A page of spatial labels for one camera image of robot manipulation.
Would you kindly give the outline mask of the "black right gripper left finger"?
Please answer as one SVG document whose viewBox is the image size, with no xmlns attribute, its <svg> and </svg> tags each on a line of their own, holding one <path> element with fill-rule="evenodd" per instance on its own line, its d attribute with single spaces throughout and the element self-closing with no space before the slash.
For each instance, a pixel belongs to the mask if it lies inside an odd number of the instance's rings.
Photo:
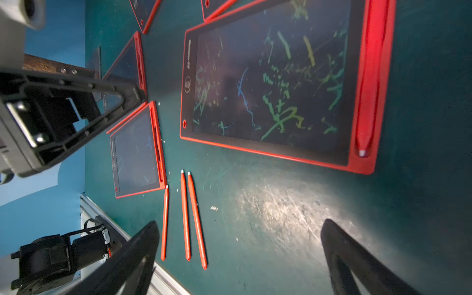
<svg viewBox="0 0 472 295">
<path fill-rule="evenodd" d="M 154 271 L 160 233 L 149 222 L 111 259 L 70 291 L 69 295 L 145 295 Z"/>
</svg>

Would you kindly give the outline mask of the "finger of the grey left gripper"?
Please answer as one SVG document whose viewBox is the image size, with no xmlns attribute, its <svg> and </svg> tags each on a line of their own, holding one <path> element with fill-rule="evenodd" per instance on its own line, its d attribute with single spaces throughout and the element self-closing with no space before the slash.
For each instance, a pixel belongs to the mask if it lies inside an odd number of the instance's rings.
<svg viewBox="0 0 472 295">
<path fill-rule="evenodd" d="M 1 174 L 57 165 L 145 100 L 130 82 L 1 70 Z"/>
</svg>

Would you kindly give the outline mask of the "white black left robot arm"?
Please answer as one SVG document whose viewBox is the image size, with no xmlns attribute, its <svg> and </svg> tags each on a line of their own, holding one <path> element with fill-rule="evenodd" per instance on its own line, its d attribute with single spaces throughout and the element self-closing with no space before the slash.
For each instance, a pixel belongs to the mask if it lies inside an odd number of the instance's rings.
<svg viewBox="0 0 472 295">
<path fill-rule="evenodd" d="M 130 82 L 1 70 L 1 173 L 10 181 L 52 168 L 145 99 Z M 12 253 L 19 276 L 11 288 L 20 295 L 53 289 L 107 251 L 102 234 L 92 234 L 84 243 L 72 243 L 68 234 L 39 238 Z"/>
</svg>

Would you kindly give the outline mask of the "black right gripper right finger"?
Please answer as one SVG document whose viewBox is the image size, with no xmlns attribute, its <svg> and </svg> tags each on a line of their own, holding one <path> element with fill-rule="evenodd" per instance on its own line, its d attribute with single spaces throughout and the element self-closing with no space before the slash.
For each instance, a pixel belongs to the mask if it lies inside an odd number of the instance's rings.
<svg viewBox="0 0 472 295">
<path fill-rule="evenodd" d="M 360 294 L 355 278 L 371 295 L 417 295 L 419 293 L 333 220 L 324 221 L 320 236 L 334 294 Z"/>
</svg>

